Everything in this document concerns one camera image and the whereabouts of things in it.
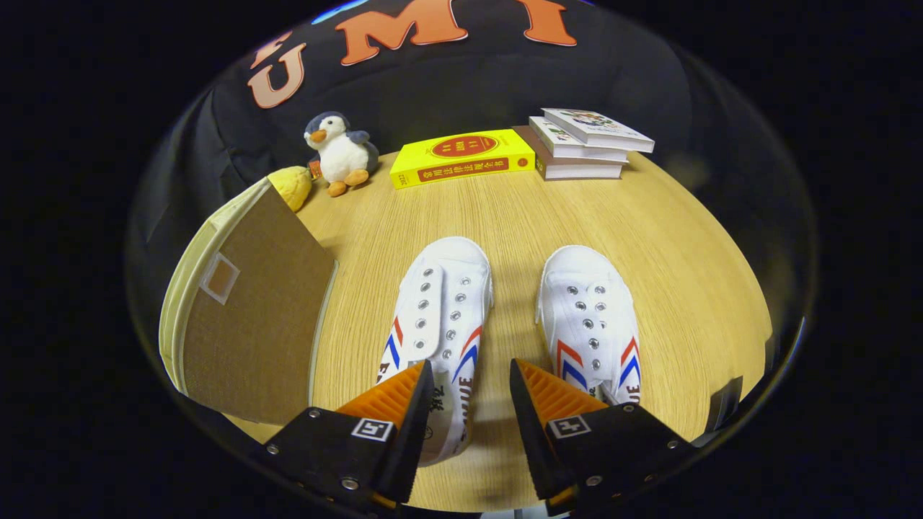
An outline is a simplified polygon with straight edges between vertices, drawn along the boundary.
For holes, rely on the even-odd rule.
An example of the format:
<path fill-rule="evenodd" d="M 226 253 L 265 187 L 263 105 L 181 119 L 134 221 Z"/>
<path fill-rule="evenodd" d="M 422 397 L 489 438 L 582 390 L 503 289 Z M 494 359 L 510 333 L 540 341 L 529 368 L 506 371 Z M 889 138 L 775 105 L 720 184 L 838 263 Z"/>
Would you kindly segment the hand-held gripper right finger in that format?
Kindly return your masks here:
<path fill-rule="evenodd" d="M 524 359 L 510 364 L 518 430 L 548 515 L 617 516 L 697 449 L 639 404 L 605 405 Z"/>

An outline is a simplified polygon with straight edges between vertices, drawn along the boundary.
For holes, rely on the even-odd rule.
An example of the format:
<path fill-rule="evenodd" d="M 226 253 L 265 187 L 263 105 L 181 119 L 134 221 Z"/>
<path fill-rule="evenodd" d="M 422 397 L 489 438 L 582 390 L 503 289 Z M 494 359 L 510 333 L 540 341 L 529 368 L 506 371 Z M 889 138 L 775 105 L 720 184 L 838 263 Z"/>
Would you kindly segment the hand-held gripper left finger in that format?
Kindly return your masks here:
<path fill-rule="evenodd" d="M 398 515 L 415 483 L 433 394 L 424 361 L 335 411 L 307 408 L 267 441 L 263 466 L 340 515 Z"/>

